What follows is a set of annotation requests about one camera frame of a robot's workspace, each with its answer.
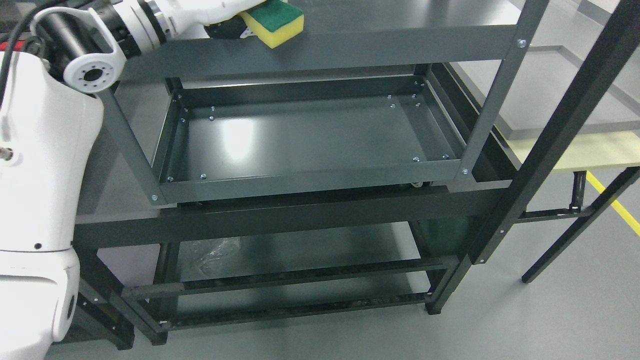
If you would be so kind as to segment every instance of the black cable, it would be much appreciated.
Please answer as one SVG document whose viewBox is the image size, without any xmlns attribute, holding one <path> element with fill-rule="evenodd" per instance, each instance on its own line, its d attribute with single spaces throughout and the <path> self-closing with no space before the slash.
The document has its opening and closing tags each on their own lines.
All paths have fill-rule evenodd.
<svg viewBox="0 0 640 360">
<path fill-rule="evenodd" d="M 20 38 L 20 34 L 28 27 L 33 17 L 42 10 L 46 8 L 50 8 L 52 6 L 59 5 L 64 3 L 66 0 L 52 0 L 48 1 L 40 6 L 36 6 L 31 9 L 18 24 L 11 30 L 9 36 L 7 38 L 6 50 L 4 51 L 4 56 L 2 59 L 2 68 L 0 69 L 0 108 L 2 107 L 2 103 L 4 101 L 4 93 L 6 92 L 6 85 L 9 79 L 9 69 L 11 67 L 11 57 L 13 55 L 13 49 L 15 48 L 15 44 L 17 44 L 18 39 Z"/>
</svg>

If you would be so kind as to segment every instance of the metal shelf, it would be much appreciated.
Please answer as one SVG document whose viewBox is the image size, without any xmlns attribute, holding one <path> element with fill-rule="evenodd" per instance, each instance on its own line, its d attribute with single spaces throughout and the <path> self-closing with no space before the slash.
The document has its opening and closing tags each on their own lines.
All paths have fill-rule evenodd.
<svg viewBox="0 0 640 360">
<path fill-rule="evenodd" d="M 291 0 L 305 30 L 271 50 L 256 38 L 172 42 L 123 80 L 504 59 L 520 27 L 508 0 Z"/>
<path fill-rule="evenodd" d="M 168 202 L 451 180 L 463 142 L 422 76 L 177 89 L 154 158 Z"/>
</svg>

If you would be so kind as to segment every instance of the shelf tray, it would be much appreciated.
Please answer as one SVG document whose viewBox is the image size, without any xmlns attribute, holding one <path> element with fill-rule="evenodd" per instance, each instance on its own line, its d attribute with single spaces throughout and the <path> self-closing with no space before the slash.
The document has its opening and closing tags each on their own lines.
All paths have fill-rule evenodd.
<svg viewBox="0 0 640 360">
<path fill-rule="evenodd" d="M 154 158 L 170 202 L 448 180 L 460 166 L 460 141 L 420 76 L 173 96 Z"/>
</svg>

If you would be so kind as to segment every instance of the green scouring pad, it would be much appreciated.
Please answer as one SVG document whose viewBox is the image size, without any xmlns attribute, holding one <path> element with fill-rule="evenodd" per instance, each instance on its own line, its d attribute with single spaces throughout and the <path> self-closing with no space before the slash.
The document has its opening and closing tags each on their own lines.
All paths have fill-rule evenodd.
<svg viewBox="0 0 640 360">
<path fill-rule="evenodd" d="M 281 0 L 267 0 L 241 12 L 240 16 L 249 29 L 272 49 L 300 34 L 305 23 L 302 10 Z"/>
</svg>

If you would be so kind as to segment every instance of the dark gray metal cart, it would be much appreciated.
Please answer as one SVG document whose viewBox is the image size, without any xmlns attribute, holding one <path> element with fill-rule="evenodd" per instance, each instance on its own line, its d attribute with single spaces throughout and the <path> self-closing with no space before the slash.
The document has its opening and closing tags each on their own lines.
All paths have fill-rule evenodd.
<svg viewBox="0 0 640 360">
<path fill-rule="evenodd" d="M 638 5 L 622 1 L 517 170 L 493 121 L 548 1 L 528 0 L 521 13 L 507 0 L 291 3 L 305 11 L 307 28 L 276 51 L 251 41 L 190 40 L 128 64 L 126 81 L 167 84 L 150 162 L 113 94 L 101 95 L 106 129 L 148 201 L 179 205 L 77 224 L 81 293 L 113 306 L 153 344 L 165 343 L 168 331 L 206 325 L 418 303 L 439 313 L 515 222 L 545 220 L 523 213 L 527 203 L 638 43 Z M 448 63 L 490 59 L 502 65 L 480 106 Z M 218 85 L 182 86 L 198 79 Z M 629 170 L 611 191 L 637 177 L 637 168 Z M 420 258 L 197 281 L 174 276 L 184 241 L 392 222 L 409 223 Z M 123 288 L 96 255 L 158 243 L 149 286 Z M 188 315 L 172 313 L 167 301 L 416 271 L 426 272 L 428 291 Z"/>
</svg>

